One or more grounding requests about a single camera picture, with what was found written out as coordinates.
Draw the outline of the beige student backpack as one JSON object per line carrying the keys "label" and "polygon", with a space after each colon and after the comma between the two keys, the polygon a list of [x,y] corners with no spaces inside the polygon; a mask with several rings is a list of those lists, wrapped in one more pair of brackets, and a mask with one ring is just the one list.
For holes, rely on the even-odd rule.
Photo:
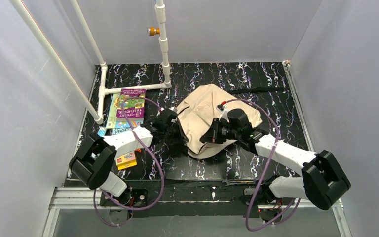
{"label": "beige student backpack", "polygon": [[[200,142],[201,136],[210,128],[213,119],[219,118],[217,106],[223,101],[227,102],[229,110],[242,109],[253,127],[259,127],[262,123],[259,109],[252,104],[249,105],[247,102],[235,98],[214,84],[202,85],[178,105],[178,120],[185,135],[183,147],[188,156],[203,160],[217,155],[227,146],[237,142],[235,140],[228,140],[223,144]],[[268,134],[263,136],[258,143],[262,142],[273,146],[274,141],[275,138]]]}

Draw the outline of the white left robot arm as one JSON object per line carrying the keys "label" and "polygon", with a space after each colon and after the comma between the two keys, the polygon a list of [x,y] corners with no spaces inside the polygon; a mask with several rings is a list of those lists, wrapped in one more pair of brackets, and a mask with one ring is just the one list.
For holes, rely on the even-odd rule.
{"label": "white left robot arm", "polygon": [[178,141],[184,138],[174,107],[162,110],[158,117],[133,130],[104,137],[87,136],[71,159],[69,169],[89,189],[102,189],[119,197],[127,184],[111,171],[114,161],[121,155],[149,148],[168,138]]}

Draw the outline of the purple treehouse book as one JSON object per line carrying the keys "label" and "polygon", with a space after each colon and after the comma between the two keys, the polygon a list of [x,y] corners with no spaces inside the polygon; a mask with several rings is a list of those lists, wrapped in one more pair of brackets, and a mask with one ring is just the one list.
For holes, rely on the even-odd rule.
{"label": "purple treehouse book", "polygon": [[146,89],[122,89],[115,97],[114,105],[117,108],[116,119],[126,122],[125,116],[130,121],[144,119]]}

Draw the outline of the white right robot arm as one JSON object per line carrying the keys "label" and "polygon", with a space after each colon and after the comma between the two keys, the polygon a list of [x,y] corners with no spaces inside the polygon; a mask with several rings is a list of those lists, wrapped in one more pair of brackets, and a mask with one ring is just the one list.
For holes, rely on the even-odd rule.
{"label": "white right robot arm", "polygon": [[229,140],[237,141],[243,149],[255,155],[270,156],[299,175],[275,175],[261,181],[258,192],[252,195],[254,203],[299,198],[328,210],[351,188],[347,175],[331,152],[315,153],[277,140],[258,126],[253,127],[242,109],[230,110],[225,118],[214,118],[200,138],[201,142],[212,144],[223,144]]}

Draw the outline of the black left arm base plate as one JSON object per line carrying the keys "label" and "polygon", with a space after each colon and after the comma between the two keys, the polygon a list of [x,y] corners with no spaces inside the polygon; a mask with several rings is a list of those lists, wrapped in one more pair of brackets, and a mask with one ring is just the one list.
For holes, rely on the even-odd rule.
{"label": "black left arm base plate", "polygon": [[[130,207],[144,207],[148,205],[148,190],[146,189],[134,189],[126,188],[126,190],[118,197],[113,196],[111,193],[108,193],[113,199],[117,202],[130,206]],[[100,206],[117,206],[113,203],[106,195],[101,194],[99,198]]]}

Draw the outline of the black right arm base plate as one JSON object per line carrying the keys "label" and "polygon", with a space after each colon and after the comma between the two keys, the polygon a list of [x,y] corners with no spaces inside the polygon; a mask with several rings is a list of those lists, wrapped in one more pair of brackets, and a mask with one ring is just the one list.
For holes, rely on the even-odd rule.
{"label": "black right arm base plate", "polygon": [[[255,188],[254,187],[247,187],[243,189],[243,195],[240,198],[241,201],[249,205],[252,197],[253,192]],[[288,205],[291,202],[291,198],[271,198],[267,196],[267,193],[262,193],[261,190],[259,190],[256,194],[256,197],[253,202],[253,206],[259,206],[259,205],[267,205],[270,206],[270,208],[281,208],[282,206]]]}

